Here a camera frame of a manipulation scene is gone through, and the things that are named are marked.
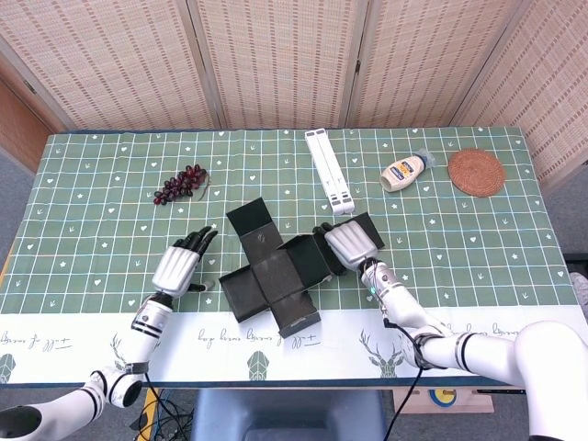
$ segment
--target blue chair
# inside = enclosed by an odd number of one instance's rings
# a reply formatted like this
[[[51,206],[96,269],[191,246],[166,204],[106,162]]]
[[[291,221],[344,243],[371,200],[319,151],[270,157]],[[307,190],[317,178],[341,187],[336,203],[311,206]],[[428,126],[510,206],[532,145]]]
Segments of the blue chair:
[[[201,390],[192,441],[381,441],[377,390]]]

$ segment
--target woven room divider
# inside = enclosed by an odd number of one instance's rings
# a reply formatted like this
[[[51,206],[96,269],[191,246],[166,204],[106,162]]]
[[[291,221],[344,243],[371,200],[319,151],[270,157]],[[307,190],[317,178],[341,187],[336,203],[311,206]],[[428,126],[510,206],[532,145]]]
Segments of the woven room divider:
[[[68,129],[519,125],[588,159],[582,0],[26,0],[0,51]]]

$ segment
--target grid pattern tablecloth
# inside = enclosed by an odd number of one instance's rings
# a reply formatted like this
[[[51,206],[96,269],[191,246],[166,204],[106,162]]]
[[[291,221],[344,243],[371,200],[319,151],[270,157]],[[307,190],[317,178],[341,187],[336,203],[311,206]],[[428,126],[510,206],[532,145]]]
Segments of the grid pattern tablecloth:
[[[356,213],[368,211],[380,259],[425,307],[575,304],[556,237],[518,128],[329,130]],[[425,147],[438,166],[387,194],[380,170]],[[494,153],[504,189],[473,198],[452,186],[450,156]],[[187,164],[210,171],[203,199],[153,205],[153,192]],[[43,154],[0,288],[7,313],[135,312],[153,292],[166,247],[212,225],[220,235],[180,311],[228,311],[218,278],[246,263],[225,213],[262,196],[285,240],[334,221],[301,130],[55,135]],[[377,308],[355,275],[311,291],[327,309]]]

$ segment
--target table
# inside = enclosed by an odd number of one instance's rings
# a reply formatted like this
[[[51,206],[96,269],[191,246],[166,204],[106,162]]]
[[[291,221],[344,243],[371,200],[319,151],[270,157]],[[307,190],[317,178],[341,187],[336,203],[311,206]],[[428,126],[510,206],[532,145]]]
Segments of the table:
[[[384,239],[380,259],[454,331],[513,338],[530,322],[553,319],[588,340],[520,129],[328,133],[356,213],[368,211]],[[421,147],[439,166],[385,193],[379,171]],[[498,195],[473,198],[451,185],[447,159],[470,147],[504,164]],[[193,163],[210,171],[203,198],[154,206],[153,191]],[[153,292],[167,246],[208,224],[220,234],[194,282],[217,283],[176,305],[151,363],[156,383],[409,384],[416,369],[393,366],[400,337],[383,328],[377,301],[356,275],[313,289],[322,322],[286,340],[269,313],[234,320],[218,278],[246,259],[225,213],[259,196],[285,240],[335,221],[303,130],[51,136],[0,287],[0,378],[7,386],[81,383],[111,364],[141,299]],[[426,372],[423,384],[496,383],[449,369]]]

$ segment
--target bottle label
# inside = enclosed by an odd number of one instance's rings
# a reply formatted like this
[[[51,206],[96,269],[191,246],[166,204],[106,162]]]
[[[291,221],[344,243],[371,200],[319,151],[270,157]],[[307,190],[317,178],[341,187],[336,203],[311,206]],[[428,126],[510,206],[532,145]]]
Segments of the bottle label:
[[[402,181],[405,177],[408,177],[414,169],[406,161],[402,161],[400,164],[390,167],[390,171]]]

